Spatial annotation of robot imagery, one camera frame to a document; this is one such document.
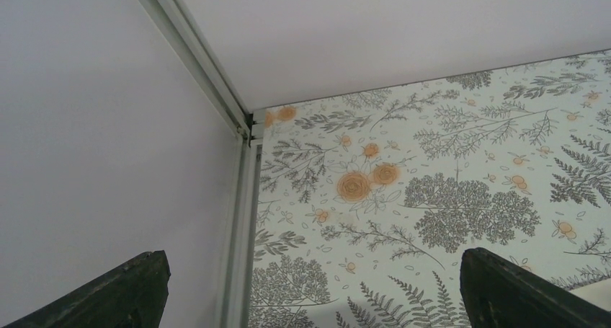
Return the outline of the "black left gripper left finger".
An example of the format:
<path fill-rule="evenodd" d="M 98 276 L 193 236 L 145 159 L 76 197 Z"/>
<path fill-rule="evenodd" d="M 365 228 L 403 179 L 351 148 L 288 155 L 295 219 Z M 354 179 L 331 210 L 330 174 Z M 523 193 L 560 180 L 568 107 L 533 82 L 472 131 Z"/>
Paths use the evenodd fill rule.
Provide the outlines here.
<path fill-rule="evenodd" d="M 8 327 L 158 327 L 169 295 L 164 250 L 144 252 Z"/>

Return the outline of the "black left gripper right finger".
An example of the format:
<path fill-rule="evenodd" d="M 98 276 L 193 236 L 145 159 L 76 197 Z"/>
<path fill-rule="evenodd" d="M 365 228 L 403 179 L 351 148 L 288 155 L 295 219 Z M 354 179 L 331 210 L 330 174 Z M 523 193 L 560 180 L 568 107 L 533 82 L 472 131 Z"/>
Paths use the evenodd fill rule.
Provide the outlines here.
<path fill-rule="evenodd" d="M 460 293 L 472 327 L 609 327 L 610 312 L 487 249 L 467 249 Z"/>

